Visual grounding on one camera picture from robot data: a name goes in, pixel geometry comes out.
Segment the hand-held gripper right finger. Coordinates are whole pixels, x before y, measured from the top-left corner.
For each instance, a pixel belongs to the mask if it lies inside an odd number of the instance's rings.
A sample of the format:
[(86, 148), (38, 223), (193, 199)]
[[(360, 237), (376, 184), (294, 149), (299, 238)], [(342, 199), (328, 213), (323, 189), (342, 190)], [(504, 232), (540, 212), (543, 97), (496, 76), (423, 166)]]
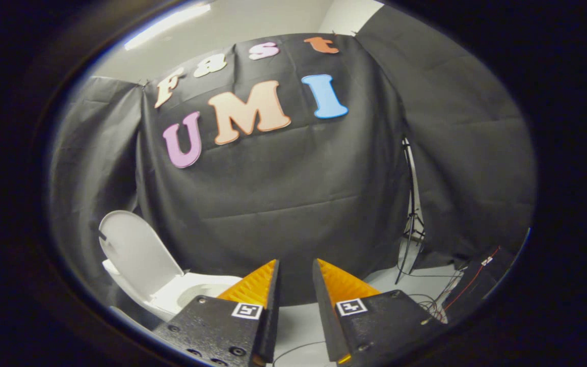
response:
[(337, 365), (394, 365), (446, 328), (403, 291), (383, 293), (322, 259), (313, 261), (312, 277), (328, 357)]

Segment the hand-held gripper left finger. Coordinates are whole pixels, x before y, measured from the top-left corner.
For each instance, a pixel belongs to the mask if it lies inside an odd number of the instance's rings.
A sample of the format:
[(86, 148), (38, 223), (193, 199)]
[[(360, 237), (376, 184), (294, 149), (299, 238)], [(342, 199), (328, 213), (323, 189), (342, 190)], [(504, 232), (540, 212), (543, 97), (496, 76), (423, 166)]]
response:
[(264, 366), (275, 358), (280, 262), (271, 260), (216, 297), (198, 295), (154, 334), (207, 366)]

